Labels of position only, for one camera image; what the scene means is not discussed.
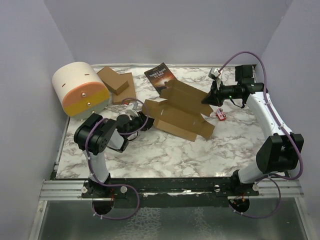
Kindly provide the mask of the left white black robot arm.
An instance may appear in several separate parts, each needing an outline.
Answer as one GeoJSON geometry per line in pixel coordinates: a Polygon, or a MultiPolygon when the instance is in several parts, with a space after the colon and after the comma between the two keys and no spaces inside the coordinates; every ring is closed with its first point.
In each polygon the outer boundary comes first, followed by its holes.
{"type": "Polygon", "coordinates": [[[105,149],[122,153],[131,141],[129,137],[149,130],[154,119],[142,111],[137,115],[119,115],[115,120],[92,114],[75,131],[73,140],[86,157],[89,167],[88,193],[106,197],[112,190],[111,174],[106,165],[105,149]]]}

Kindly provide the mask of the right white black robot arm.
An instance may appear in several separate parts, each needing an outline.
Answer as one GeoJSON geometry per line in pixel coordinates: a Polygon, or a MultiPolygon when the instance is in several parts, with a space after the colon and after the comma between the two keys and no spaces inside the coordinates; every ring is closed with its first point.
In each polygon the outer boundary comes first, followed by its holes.
{"type": "Polygon", "coordinates": [[[255,82],[251,65],[235,67],[236,85],[224,85],[222,70],[212,67],[209,74],[212,85],[203,104],[221,107],[225,100],[233,102],[241,99],[254,113],[265,138],[258,150],[255,162],[236,170],[230,177],[230,191],[240,196],[254,185],[257,180],[293,170],[297,167],[304,138],[295,134],[283,122],[272,104],[270,95],[262,82],[255,82]]]}

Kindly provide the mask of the flat brown cardboard box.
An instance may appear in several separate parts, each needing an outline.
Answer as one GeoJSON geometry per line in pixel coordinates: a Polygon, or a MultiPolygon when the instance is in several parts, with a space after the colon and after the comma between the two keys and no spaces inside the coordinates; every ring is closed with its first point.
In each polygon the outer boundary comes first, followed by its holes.
{"type": "Polygon", "coordinates": [[[128,82],[128,87],[119,95],[112,93],[112,103],[114,105],[121,105],[124,99],[136,98],[136,89],[134,84],[133,75],[131,72],[120,74],[128,82]]]}

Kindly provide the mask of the folded brown cardboard box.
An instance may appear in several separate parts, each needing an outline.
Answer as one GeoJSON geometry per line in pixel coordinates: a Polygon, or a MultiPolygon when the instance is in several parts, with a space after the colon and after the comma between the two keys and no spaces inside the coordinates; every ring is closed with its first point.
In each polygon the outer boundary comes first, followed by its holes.
{"type": "Polygon", "coordinates": [[[98,71],[97,75],[113,94],[119,95],[129,87],[128,81],[108,66],[98,71]]]}

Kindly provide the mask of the red toy ambulance car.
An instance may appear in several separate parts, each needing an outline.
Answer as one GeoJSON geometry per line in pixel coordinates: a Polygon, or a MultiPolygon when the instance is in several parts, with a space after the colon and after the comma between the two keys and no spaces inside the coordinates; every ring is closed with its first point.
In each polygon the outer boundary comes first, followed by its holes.
{"type": "Polygon", "coordinates": [[[218,117],[218,119],[220,121],[225,121],[227,119],[227,116],[226,114],[223,112],[223,109],[222,108],[218,108],[216,110],[216,116],[218,117]]]}

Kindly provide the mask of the dark paperback book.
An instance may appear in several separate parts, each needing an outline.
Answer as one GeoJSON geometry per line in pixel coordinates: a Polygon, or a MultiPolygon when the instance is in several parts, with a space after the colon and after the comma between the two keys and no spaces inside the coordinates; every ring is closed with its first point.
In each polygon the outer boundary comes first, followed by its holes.
{"type": "Polygon", "coordinates": [[[144,75],[147,77],[159,95],[161,94],[162,90],[167,88],[167,82],[177,79],[164,62],[150,70],[145,71],[144,75]]]}

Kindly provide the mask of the cream orange cylindrical drawer unit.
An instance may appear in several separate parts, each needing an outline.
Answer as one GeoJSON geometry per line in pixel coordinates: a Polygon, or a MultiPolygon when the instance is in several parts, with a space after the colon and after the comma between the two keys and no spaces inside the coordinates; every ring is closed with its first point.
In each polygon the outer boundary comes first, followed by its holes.
{"type": "Polygon", "coordinates": [[[108,88],[86,62],[73,62],[59,68],[53,74],[52,85],[63,111],[77,120],[100,113],[110,101],[108,88]]]}

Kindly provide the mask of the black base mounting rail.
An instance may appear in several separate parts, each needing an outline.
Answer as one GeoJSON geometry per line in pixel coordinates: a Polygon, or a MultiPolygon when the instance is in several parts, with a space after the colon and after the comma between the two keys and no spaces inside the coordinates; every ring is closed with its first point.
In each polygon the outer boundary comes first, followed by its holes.
{"type": "Polygon", "coordinates": [[[241,198],[233,192],[229,177],[111,178],[110,186],[86,180],[83,199],[103,201],[117,208],[140,207],[227,207],[228,198],[241,198]]]}

